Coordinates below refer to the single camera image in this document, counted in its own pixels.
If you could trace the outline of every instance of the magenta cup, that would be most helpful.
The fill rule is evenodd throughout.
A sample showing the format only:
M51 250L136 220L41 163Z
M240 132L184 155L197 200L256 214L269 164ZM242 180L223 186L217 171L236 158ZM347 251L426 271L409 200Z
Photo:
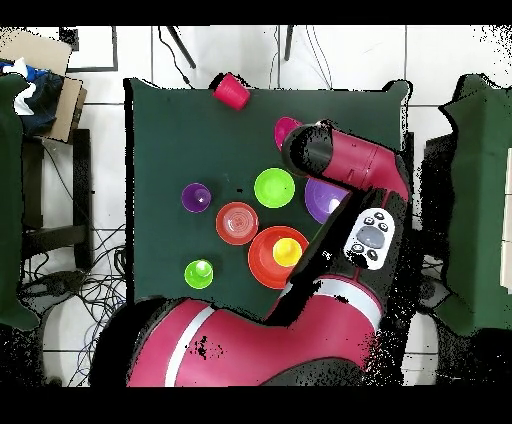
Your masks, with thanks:
M230 73L226 74L213 92L213 97L236 110L241 110L245 106L249 96L249 90Z
M276 145L279 150L281 150L281 146L283 145L286 136L301 125L302 124L299 121L289 118L288 116L279 118L276 122L276 126L274 127L274 139L276 140Z

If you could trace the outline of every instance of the green cup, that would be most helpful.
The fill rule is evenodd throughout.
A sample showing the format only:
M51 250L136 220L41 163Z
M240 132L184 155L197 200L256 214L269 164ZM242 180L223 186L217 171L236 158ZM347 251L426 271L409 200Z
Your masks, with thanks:
M185 281L194 289L204 289L213 281L213 266L205 259L190 262L185 268Z

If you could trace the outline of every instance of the purple cup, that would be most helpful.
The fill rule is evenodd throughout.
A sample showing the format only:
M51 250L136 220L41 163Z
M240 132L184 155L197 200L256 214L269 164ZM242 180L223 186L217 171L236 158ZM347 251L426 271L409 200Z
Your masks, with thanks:
M193 213L203 212L210 201L212 195L210 191L202 184L192 183L185 187L181 193L181 203L183 207Z

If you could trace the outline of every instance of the plastic cup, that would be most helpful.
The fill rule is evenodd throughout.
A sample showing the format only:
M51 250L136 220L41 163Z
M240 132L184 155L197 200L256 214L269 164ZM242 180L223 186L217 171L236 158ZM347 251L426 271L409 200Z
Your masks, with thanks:
M249 90L230 73L226 74L213 92L213 97L236 110L245 106L250 95Z
M183 207L192 213L206 210L212 200L210 191L202 184L192 183L185 187L181 193Z
M194 289L204 289L213 281L213 266L205 259L190 262L185 268L185 281Z
M274 260L281 266L295 266L302 256L302 247L297 240L282 238L274 244L272 249Z
M274 139L276 141L276 146L281 151L281 147L283 142L288 134L290 134L295 128L300 127L302 124L288 116L283 116L279 118L274 127Z

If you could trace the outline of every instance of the pink cup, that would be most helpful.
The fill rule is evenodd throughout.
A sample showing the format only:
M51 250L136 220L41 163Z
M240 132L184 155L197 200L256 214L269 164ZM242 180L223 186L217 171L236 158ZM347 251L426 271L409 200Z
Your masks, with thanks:
M240 81L230 73L227 73L213 92L213 97L226 103L233 109L241 110L249 100L250 93Z

